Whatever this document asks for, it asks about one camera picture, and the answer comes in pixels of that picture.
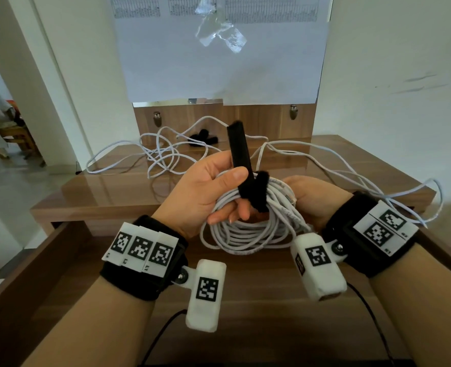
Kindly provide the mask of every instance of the person's right hand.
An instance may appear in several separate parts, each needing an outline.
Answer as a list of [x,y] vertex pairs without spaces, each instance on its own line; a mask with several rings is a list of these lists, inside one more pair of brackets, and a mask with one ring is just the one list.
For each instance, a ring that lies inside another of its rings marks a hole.
[[295,193],[296,209],[305,221],[321,231],[353,195],[334,184],[308,176],[294,175],[283,179]]

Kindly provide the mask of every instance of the glossy floor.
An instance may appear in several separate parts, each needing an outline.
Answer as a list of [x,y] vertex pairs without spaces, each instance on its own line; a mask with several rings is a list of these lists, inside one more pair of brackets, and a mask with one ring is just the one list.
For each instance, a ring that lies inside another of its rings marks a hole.
[[0,159],[0,220],[22,247],[36,247],[46,235],[29,209],[74,175],[50,175],[41,158],[25,160],[15,144],[8,153],[8,160]]

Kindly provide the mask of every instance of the cable bundle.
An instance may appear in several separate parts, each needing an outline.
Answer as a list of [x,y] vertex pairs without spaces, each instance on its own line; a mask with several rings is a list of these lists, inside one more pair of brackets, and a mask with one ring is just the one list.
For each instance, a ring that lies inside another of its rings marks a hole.
[[[204,116],[200,118],[196,123],[192,125],[189,129],[185,130],[182,133],[178,133],[177,131],[169,128],[169,127],[163,127],[160,128],[157,133],[145,133],[142,134],[139,138],[139,141],[128,141],[128,140],[120,140],[116,141],[107,147],[103,148],[101,151],[99,151],[91,160],[88,161],[86,164],[86,170],[90,174],[98,174],[101,172],[104,172],[106,170],[109,170],[115,166],[117,166],[120,162],[123,160],[126,160],[129,157],[132,157],[134,155],[144,155],[147,157],[149,161],[152,162],[151,166],[149,166],[147,170],[147,177],[148,178],[156,178],[163,174],[164,172],[170,172],[176,175],[184,174],[183,172],[177,172],[174,170],[174,168],[177,166],[179,160],[181,157],[186,158],[188,160],[191,160],[192,162],[197,162],[194,158],[190,157],[187,154],[182,154],[179,152],[178,147],[183,144],[200,144],[205,148],[205,152],[203,156],[200,158],[200,160],[204,159],[208,155],[209,149],[213,149],[215,151],[220,151],[220,149],[205,144],[203,141],[194,140],[185,134],[187,134],[193,127],[201,123],[207,118],[211,118],[218,123],[220,123],[223,126],[227,127],[227,124],[218,120],[215,117],[212,116]],[[170,140],[168,140],[166,137],[161,135],[162,131],[164,129],[169,129],[173,133],[176,134],[176,138],[183,137],[186,139],[186,141],[181,141],[177,143],[172,143]],[[149,149],[145,147],[142,144],[142,138],[145,136],[154,136],[156,138],[156,148]],[[265,136],[250,136],[246,135],[247,138],[253,138],[253,139],[264,139],[265,142],[263,145],[258,148],[254,154],[251,156],[251,158],[254,158],[255,156],[258,156],[258,161],[256,163],[256,171],[259,170],[261,159],[263,157],[263,153],[266,148],[268,148],[271,151],[277,152],[279,154],[285,154],[285,155],[298,155],[298,156],[305,156],[308,159],[312,160],[317,166],[319,166],[322,170],[331,173],[333,175],[337,175],[340,178],[345,179],[346,181],[349,181],[350,183],[356,185],[358,188],[363,189],[367,192],[369,192],[371,195],[377,198],[383,199],[391,208],[395,208],[395,206],[398,206],[407,212],[409,212],[415,219],[408,219],[409,222],[413,222],[416,224],[422,224],[424,227],[426,227],[426,223],[430,222],[434,219],[436,219],[441,212],[443,208],[443,191],[441,184],[433,178],[430,178],[426,180],[424,183],[408,190],[403,191],[399,193],[389,194],[386,195],[380,188],[378,188],[373,182],[371,182],[368,178],[364,177],[363,175],[358,174],[350,165],[349,163],[341,157],[338,153],[333,151],[330,148],[322,147],[319,145],[315,145],[312,143],[306,143],[301,141],[295,141],[295,140],[276,140],[276,141],[269,141],[269,139]],[[167,146],[162,148],[160,144],[160,140],[163,140],[167,143]],[[114,147],[118,144],[135,144],[139,146],[142,150],[141,153],[137,154],[131,154],[123,159],[113,163],[110,166],[104,167],[99,170],[90,171],[89,166],[95,162],[95,160],[105,152],[107,149]],[[323,149],[325,151],[331,152],[335,154],[343,163],[346,165],[348,170],[331,170],[327,167],[323,166],[319,161],[317,161],[314,157],[312,157],[308,153],[303,153],[300,151],[293,151],[293,150],[280,150],[275,147],[275,145],[279,144],[298,144],[298,145],[305,145],[310,147],[315,147],[318,149]],[[158,166],[162,170],[154,175],[151,175],[151,170]],[[403,203],[400,203],[394,198],[404,196],[409,193],[413,193],[415,191],[418,191],[419,189],[423,188],[424,186],[435,183],[436,187],[438,189],[438,192],[440,194],[440,203],[438,206],[438,209],[436,213],[428,219],[423,219],[421,216],[419,216],[415,211],[409,209],[407,206],[405,206]],[[232,190],[228,193],[225,193],[217,200],[217,203],[214,207],[213,212],[217,211],[218,209],[225,206],[228,202],[233,201],[237,198],[240,198],[239,191],[237,189]],[[290,243],[282,244],[281,242],[289,235],[292,235],[292,238],[295,239],[297,234],[307,233],[312,231],[312,227],[305,223],[304,219],[300,215],[300,213],[295,209],[294,207],[294,195],[291,188],[282,182],[281,180],[270,178],[267,188],[267,198],[266,198],[266,204],[269,210],[269,220],[265,222],[256,222],[256,223],[247,223],[247,222],[220,222],[216,225],[213,225],[210,227],[210,231],[212,233],[212,237],[216,242],[216,245],[211,245],[208,242],[205,241],[203,237],[203,232],[206,226],[206,223],[201,227],[200,231],[200,239],[202,243],[209,248],[213,249],[222,249],[228,253],[235,254],[235,255],[247,255],[255,253],[263,248],[284,248],[290,246]]]

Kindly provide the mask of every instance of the black wristband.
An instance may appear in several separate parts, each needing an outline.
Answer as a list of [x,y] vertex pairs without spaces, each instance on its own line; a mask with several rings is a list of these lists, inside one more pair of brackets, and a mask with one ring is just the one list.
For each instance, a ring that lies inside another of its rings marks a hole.
[[100,271],[100,276],[132,296],[145,301],[153,301],[171,284],[172,280],[178,277],[181,267],[188,265],[188,260],[185,256],[188,242],[181,234],[148,215],[141,216],[133,224],[178,238],[178,243],[174,249],[166,274],[161,278],[106,261],[103,269]]
[[326,224],[322,236],[326,242],[338,240],[343,246],[344,260],[367,277],[373,277],[399,260],[414,245],[415,236],[407,240],[393,255],[388,256],[374,243],[353,229],[368,212],[378,204],[372,196],[355,192]]

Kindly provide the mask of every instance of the fingernail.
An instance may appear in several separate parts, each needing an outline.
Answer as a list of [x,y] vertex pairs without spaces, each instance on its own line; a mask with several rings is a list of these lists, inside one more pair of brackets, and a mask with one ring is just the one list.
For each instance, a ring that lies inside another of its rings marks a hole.
[[247,177],[248,171],[247,168],[244,166],[236,167],[233,170],[234,178],[236,180],[244,180]]

